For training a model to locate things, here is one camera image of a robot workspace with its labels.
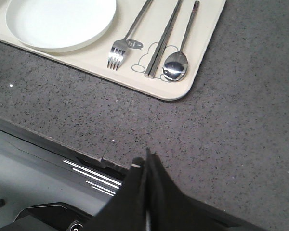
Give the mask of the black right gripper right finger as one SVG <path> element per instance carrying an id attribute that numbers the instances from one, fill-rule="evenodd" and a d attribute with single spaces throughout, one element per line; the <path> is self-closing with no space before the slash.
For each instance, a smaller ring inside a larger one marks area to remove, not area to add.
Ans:
<path id="1" fill-rule="evenodd" d="M 244 220 L 219 212 L 185 195 L 159 156 L 146 150 L 146 183 L 152 231 L 260 231 Z"/>

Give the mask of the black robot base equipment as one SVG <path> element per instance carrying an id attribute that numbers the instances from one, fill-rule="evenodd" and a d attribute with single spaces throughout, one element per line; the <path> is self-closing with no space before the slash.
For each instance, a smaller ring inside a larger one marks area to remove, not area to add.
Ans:
<path id="1" fill-rule="evenodd" d="M 81 228 L 105 205 L 100 199 L 29 198 L 3 196 L 0 199 L 0 229 L 16 221 L 29 223 L 29 230 L 45 225 L 53 231 L 73 231 Z"/>

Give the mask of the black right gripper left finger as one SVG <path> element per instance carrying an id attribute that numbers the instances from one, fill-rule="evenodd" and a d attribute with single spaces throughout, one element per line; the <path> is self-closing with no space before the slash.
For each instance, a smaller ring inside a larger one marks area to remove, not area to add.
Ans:
<path id="1" fill-rule="evenodd" d="M 144 231 L 145 161 L 134 158 L 122 186 L 109 202 L 84 225 L 85 231 Z"/>

